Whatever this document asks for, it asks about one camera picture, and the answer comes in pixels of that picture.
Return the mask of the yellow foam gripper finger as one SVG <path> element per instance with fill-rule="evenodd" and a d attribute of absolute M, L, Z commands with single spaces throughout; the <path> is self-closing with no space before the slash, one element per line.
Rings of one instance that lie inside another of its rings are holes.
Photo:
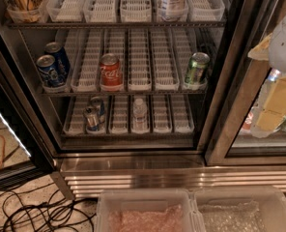
<path fill-rule="evenodd" d="M 247 57 L 266 63 L 279 71 L 275 80 L 266 77 L 252 108 L 251 131 L 278 131 L 286 119 L 286 37 L 268 34 L 253 47 Z"/>

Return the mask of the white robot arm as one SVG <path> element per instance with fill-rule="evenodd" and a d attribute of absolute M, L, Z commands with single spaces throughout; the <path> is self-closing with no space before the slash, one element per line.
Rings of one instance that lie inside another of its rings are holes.
<path fill-rule="evenodd" d="M 271 84 L 256 122 L 261 131 L 274 131 L 286 116 L 286 15 L 247 56 L 258 61 L 268 61 L 271 68 L 285 73 L 285 76 Z"/>

